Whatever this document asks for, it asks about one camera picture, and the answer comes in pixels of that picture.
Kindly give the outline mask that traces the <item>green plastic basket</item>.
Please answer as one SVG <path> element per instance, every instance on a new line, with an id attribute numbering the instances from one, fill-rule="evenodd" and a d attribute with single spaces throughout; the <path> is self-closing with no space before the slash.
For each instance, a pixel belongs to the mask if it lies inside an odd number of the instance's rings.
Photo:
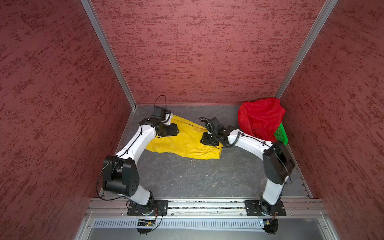
<path id="1" fill-rule="evenodd" d="M 279 125 L 276 132 L 274 133 L 274 136 L 278 141 L 281 141 L 282 143 L 284 143 L 284 145 L 287 145 L 289 142 L 283 123 Z"/>

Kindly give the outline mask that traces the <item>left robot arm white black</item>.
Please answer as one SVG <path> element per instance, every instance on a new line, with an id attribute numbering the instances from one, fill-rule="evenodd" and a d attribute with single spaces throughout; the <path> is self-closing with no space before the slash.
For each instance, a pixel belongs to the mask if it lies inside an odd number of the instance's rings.
<path id="1" fill-rule="evenodd" d="M 174 137 L 180 133 L 175 123 L 144 119 L 131 140 L 116 155 L 107 156 L 96 183 L 98 198 L 103 201 L 128 199 L 143 215 L 155 210 L 154 195 L 140 184 L 137 163 L 156 137 Z"/>

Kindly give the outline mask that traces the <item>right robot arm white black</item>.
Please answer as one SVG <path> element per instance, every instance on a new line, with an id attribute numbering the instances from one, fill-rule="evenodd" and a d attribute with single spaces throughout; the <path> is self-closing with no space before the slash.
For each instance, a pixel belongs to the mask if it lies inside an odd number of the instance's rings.
<path id="1" fill-rule="evenodd" d="M 258 139 L 231 126 L 216 127 L 206 123 L 206 128 L 208 131 L 201 139 L 203 145 L 217 147 L 221 144 L 224 148 L 239 147 L 263 161 L 267 183 L 260 197 L 259 213 L 271 216 L 278 212 L 284 186 L 291 179 L 291 174 L 296 167 L 286 145 L 281 141 L 270 142 Z"/>

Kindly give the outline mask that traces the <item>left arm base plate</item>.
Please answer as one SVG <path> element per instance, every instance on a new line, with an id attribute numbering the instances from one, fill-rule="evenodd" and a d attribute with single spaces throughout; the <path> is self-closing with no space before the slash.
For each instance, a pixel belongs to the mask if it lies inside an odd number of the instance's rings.
<path id="1" fill-rule="evenodd" d="M 134 202 L 129 202 L 127 215 L 128 216 L 166 216 L 168 211 L 168 200 L 154 200 L 149 202 L 148 206 L 139 205 Z"/>

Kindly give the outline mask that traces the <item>yellow shorts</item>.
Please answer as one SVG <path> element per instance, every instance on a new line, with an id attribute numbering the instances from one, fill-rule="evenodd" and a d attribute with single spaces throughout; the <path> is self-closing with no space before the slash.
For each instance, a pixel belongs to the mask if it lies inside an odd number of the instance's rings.
<path id="1" fill-rule="evenodd" d="M 179 133 L 172 137 L 159 137 L 153 139 L 146 147 L 150 152 L 173 153 L 180 157 L 198 160 L 220 159 L 223 146 L 212 147 L 201 143 L 203 134 L 208 130 L 201 125 L 178 116 L 173 116 L 172 124 L 176 124 Z"/>

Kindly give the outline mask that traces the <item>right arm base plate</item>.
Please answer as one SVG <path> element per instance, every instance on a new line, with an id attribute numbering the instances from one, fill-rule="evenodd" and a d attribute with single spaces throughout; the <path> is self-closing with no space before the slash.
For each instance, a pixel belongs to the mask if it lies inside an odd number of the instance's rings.
<path id="1" fill-rule="evenodd" d="M 246 200 L 245 209 L 247 216 L 257 216 L 257 217 L 274 217 L 274 216 L 283 216 L 287 215 L 285 206 L 282 201 L 278 201 L 275 205 L 270 205 L 266 201 L 259 200 Z"/>

